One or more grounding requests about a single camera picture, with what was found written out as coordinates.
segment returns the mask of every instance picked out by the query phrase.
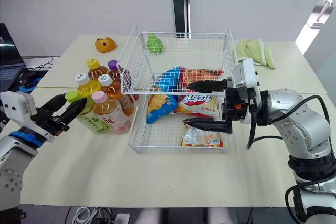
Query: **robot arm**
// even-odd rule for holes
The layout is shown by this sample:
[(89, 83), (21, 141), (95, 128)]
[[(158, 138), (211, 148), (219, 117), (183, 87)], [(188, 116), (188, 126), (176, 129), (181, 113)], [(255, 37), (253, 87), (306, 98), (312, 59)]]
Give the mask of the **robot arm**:
[[(285, 193), (286, 206), (293, 220), (308, 224), (336, 223), (336, 161), (330, 141), (329, 116), (322, 98), (314, 95), (303, 99), (288, 89), (260, 92), (256, 74), (252, 59), (247, 59), (235, 66), (234, 84), (231, 78), (227, 82), (207, 81), (213, 90), (225, 91), (223, 121), (193, 118), (184, 122), (201, 130), (226, 134), (232, 133), (232, 121), (251, 122), (247, 149), (254, 142), (256, 125), (273, 124), (290, 153), (288, 165), (297, 183)], [(209, 88), (204, 89), (203, 81), (194, 82), (188, 88), (211, 92)], [(306, 102), (315, 98), (319, 99), (325, 117), (307, 106)], [(288, 203), (291, 191), (294, 192), (296, 217)]]
[(84, 98), (72, 103), (62, 115), (53, 116), (66, 103), (65, 94), (52, 98), (41, 108), (35, 107), (30, 94), (22, 92), (3, 92), (1, 99), (6, 115), (21, 128), (0, 139), (0, 212), (19, 205), (22, 176), (38, 154), (37, 149), (67, 131), (68, 124), (86, 105)]

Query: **chip bag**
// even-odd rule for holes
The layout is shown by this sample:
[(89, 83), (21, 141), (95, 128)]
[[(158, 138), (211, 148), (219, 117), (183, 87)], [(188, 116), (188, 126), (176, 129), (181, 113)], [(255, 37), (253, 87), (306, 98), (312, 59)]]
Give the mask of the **chip bag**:
[(216, 97), (211, 95), (184, 95), (178, 102), (177, 109), (172, 113), (190, 114), (193, 116), (204, 116), (219, 119)]
[[(180, 68), (173, 68), (159, 77), (153, 91), (174, 92), (179, 87)], [(147, 124), (177, 109), (178, 95), (152, 94), (148, 98)]]
[(181, 146), (194, 147), (214, 147), (223, 148), (224, 144), (221, 140), (219, 132), (202, 131), (200, 129), (184, 124), (187, 131), (182, 138)]
[(220, 69), (181, 69), (181, 86), (182, 89), (186, 89), (186, 86), (195, 81), (218, 81), (219, 77), (224, 73)]
[[(212, 69), (181, 69), (181, 87), (186, 89), (186, 86), (195, 81), (219, 80), (219, 77), (224, 73), (222, 70)], [(193, 90), (187, 90), (191, 94), (184, 95), (178, 103), (178, 107), (172, 113), (183, 113), (194, 116), (205, 116), (219, 119), (219, 111), (217, 107), (216, 97), (211, 95), (195, 95)]]

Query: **wire basket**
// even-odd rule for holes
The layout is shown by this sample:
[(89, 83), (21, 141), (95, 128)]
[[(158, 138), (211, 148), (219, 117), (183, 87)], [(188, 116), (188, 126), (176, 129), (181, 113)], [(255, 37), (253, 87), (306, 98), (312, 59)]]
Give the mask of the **wire basket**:
[[(139, 32), (135, 26), (125, 48), (119, 58), (124, 66), (118, 71), (121, 75), (123, 94), (146, 94), (135, 104), (137, 109), (133, 119), (129, 145), (137, 153), (226, 153), (231, 144), (231, 135), (220, 133), (223, 147), (192, 147), (181, 146), (181, 140), (186, 133), (183, 119), (190, 115), (165, 115), (152, 124), (146, 123), (148, 97), (150, 94), (202, 95), (193, 92), (180, 83), (175, 83), (173, 90), (155, 89), (155, 84), (162, 74), (183, 67), (190, 70), (223, 70), (215, 80), (232, 78), (234, 85), (234, 65), (237, 63), (234, 43), (230, 30), (226, 34), (209, 33), (155, 33), (163, 43), (163, 51), (151, 53), (147, 48), (149, 32)], [(178, 71), (175, 80), (181, 80)], [(217, 107), (221, 115), (221, 103), (224, 92), (213, 92), (217, 99)]]
[[(176, 67), (186, 69), (223, 70), (217, 71), (215, 80), (232, 78), (237, 63), (235, 47), (230, 30), (226, 34), (210, 33), (155, 33), (163, 43), (163, 51), (151, 53), (147, 48), (149, 32), (138, 32), (135, 26), (126, 43), (119, 62), (126, 62), (119, 69), (123, 94), (186, 94), (189, 89), (175, 83), (173, 90), (157, 90), (154, 85), (160, 76)], [(175, 72), (175, 80), (181, 79), (181, 73)], [(212, 95), (223, 95), (213, 92)]]
[[(129, 145), (137, 153), (218, 153), (224, 154), (229, 150), (232, 135), (220, 133), (223, 147), (192, 147), (181, 146), (181, 140), (186, 133), (182, 120), (190, 115), (171, 114), (159, 118), (152, 124), (146, 123), (147, 103), (149, 95), (138, 101), (139, 110), (129, 138)], [(218, 108), (223, 97), (217, 98)]]

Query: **yellow bottle cap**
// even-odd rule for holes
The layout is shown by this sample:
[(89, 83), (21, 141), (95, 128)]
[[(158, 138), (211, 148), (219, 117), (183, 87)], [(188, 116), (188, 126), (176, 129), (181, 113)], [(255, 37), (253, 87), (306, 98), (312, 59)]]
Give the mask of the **yellow bottle cap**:
[(97, 68), (100, 67), (99, 62), (98, 62), (96, 59), (88, 59), (88, 60), (86, 61), (86, 64), (88, 65), (88, 67), (89, 67), (90, 69), (97, 69)]

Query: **laptop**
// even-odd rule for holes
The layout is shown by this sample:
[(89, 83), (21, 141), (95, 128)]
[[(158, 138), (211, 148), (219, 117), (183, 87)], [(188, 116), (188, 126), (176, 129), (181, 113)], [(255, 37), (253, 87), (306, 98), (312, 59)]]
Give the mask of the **laptop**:
[(0, 23), (0, 92), (8, 91), (26, 67), (4, 23)]

